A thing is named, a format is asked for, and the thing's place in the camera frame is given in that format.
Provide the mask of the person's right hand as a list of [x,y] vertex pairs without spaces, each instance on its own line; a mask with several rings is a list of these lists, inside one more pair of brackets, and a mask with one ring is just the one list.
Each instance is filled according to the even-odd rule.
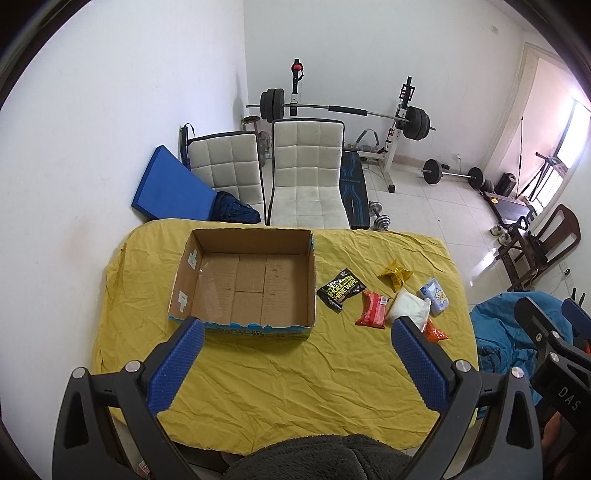
[[546,423],[542,436],[542,451],[545,457],[561,454],[573,438],[573,429],[563,415],[556,412]]

